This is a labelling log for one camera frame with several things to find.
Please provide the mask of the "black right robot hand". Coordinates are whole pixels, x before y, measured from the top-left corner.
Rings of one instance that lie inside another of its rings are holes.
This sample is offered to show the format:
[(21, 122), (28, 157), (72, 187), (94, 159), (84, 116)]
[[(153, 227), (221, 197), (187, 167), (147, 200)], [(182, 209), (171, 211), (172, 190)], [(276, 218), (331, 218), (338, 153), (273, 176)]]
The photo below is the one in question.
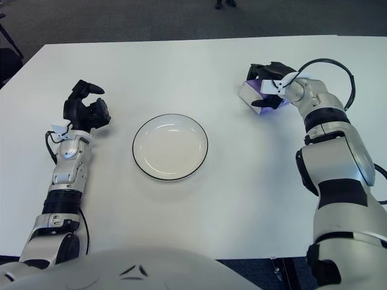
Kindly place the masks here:
[[(247, 75), (247, 81), (261, 80), (282, 80), (287, 74), (293, 73), (295, 70), (281, 62), (271, 62), (269, 65), (251, 64)], [(253, 108), (270, 108), (277, 109), (284, 99), (278, 95), (265, 95), (261, 100), (251, 102)]]

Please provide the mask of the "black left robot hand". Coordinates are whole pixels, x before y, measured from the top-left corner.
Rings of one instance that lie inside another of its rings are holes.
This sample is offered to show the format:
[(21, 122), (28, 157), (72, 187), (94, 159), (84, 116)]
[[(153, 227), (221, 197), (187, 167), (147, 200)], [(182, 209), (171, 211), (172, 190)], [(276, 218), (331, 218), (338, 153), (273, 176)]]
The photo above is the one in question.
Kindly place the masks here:
[(106, 126), (111, 120), (108, 107), (102, 98), (85, 106), (82, 102), (89, 94), (104, 94), (104, 90), (92, 83), (79, 80), (63, 107), (63, 118), (73, 125), (72, 130), (91, 132)]

